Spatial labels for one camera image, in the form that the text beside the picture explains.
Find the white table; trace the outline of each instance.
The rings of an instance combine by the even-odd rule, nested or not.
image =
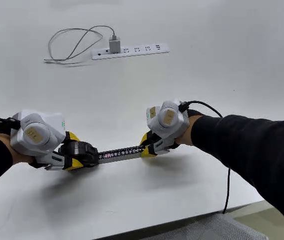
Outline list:
[[[171,52],[43,63],[54,32],[98,24],[112,25],[124,45],[164,42]],[[174,98],[283,120],[284,1],[0,0],[0,117],[61,112],[67,129],[104,151],[138,144],[146,108]],[[226,176],[186,146],[76,175],[19,164],[0,178],[0,240],[94,239],[219,211]],[[261,200],[232,173],[230,208]]]

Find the hand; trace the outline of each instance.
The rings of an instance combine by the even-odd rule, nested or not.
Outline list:
[[[3,142],[7,149],[10,151],[12,155],[13,164],[17,163],[32,163],[34,161],[34,157],[22,155],[16,152],[10,145],[10,136],[7,134],[0,133],[0,141]]]
[[[192,127],[193,127],[194,123],[202,116],[203,115],[190,116],[189,117],[190,125],[188,126],[187,130],[183,133],[183,135],[176,138],[175,143],[193,146],[192,137],[191,137]]]

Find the cord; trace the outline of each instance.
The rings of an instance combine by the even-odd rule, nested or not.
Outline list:
[[[6,119],[0,118],[0,122],[2,122],[2,123],[9,123],[10,127],[11,127],[12,129],[16,129],[16,130],[21,127],[20,121],[19,121],[19,120],[16,120],[16,119],[13,119],[13,118],[11,118],[11,117],[8,117],[8,118],[6,118]]]
[[[48,54],[50,55],[51,59],[44,59],[45,62],[47,63],[56,63],[56,64],[77,64],[79,62],[71,62],[71,63],[61,63],[61,62],[64,62],[64,61],[67,61],[67,60],[70,60],[70,59],[73,59],[79,55],[81,55],[82,53],[84,53],[85,51],[87,51],[89,48],[91,48],[93,45],[95,45],[96,43],[98,43],[99,41],[101,41],[103,39],[103,35],[95,30],[92,30],[94,28],[99,28],[99,27],[104,27],[104,28],[109,28],[112,30],[112,39],[116,39],[116,35],[115,35],[115,31],[113,28],[111,28],[110,26],[107,26],[107,25],[96,25],[96,26],[93,26],[89,29],[86,29],[86,28],[65,28],[65,29],[62,29],[62,30],[59,30],[57,31],[51,38],[50,40],[48,41],[48,44],[47,44],[47,49],[48,49]],[[51,49],[51,45],[52,43],[59,37],[61,36],[62,34],[64,33],[67,33],[69,31],[85,31],[85,33],[82,35],[82,37],[80,38],[80,40],[77,42],[77,44],[75,45],[75,47],[73,48],[73,50],[71,51],[71,53],[65,57],[65,58],[54,58],[53,55],[52,55],[52,49]],[[89,32],[92,32],[92,33],[95,33],[97,35],[100,36],[100,38],[95,41],[94,43],[92,43],[91,45],[89,45],[86,49],[82,50],[81,52],[79,53],[76,53],[74,54],[75,50],[77,49],[78,45],[82,42],[83,38],[89,33]]]
[[[203,101],[185,101],[183,103],[181,103],[178,106],[179,111],[184,112],[186,111],[190,104],[201,104],[204,105],[206,107],[208,107],[210,110],[214,111],[219,117],[223,117],[215,108],[213,108],[212,106],[208,105],[207,103],[203,102]],[[226,194],[226,201],[225,201],[225,206],[224,206],[224,210],[223,210],[223,214],[225,214],[226,210],[227,210],[227,205],[228,205],[228,199],[230,197],[230,182],[231,182],[231,169],[228,168],[228,173],[227,173],[227,194]]]

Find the white power strip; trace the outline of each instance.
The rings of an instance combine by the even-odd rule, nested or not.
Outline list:
[[[109,48],[93,49],[92,59],[112,59],[137,55],[168,53],[170,50],[166,43],[143,44],[136,46],[123,46],[120,53],[110,53]]]

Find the sticker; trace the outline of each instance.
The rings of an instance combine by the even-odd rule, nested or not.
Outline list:
[[[43,137],[41,134],[37,132],[37,130],[33,127],[29,127],[26,131],[25,134],[36,144],[41,142],[43,140]]]
[[[164,123],[167,125],[170,125],[172,123],[172,120],[174,119],[175,112],[172,110],[167,110],[165,117],[164,117]]]
[[[152,107],[152,108],[150,109],[150,114],[151,114],[151,119],[156,116],[155,107]]]

